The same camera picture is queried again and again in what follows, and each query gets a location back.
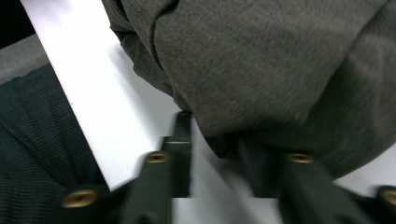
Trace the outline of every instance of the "dark textile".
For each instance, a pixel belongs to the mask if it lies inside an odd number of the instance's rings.
[[[84,184],[105,181],[52,67],[0,86],[0,223],[43,223]]]
[[[103,0],[134,70],[228,135],[305,151],[335,176],[396,140],[396,2]]]

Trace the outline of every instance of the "white surface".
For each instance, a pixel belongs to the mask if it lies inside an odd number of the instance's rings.
[[[178,111],[172,99],[133,71],[108,28],[99,0],[22,0],[102,170],[115,188],[136,176],[140,156],[157,149]],[[233,164],[220,161],[195,127],[193,199],[174,200],[175,223],[278,223],[274,200],[254,199]],[[396,185],[396,147],[341,185],[371,193]]]

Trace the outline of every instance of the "gray floor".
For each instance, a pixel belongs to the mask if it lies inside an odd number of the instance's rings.
[[[0,85],[14,77],[23,77],[49,62],[37,35],[0,49]]]

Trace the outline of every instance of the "crumpled fabric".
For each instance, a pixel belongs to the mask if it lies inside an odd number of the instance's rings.
[[[102,1],[135,72],[219,157],[248,133],[337,177],[396,141],[395,1]]]

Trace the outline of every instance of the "brass screw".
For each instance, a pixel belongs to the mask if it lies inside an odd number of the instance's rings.
[[[98,198],[95,191],[91,189],[76,190],[64,197],[62,207],[77,208],[85,207],[94,203]]]
[[[385,190],[382,192],[382,197],[391,204],[396,205],[396,190]]]
[[[146,161],[147,162],[151,162],[151,163],[164,162],[164,161],[167,161],[167,160],[168,160],[168,156],[166,154],[163,154],[163,153],[154,153],[154,154],[149,155],[146,158]]]
[[[307,156],[305,154],[295,153],[289,155],[289,160],[299,163],[311,163],[314,161],[314,158]]]

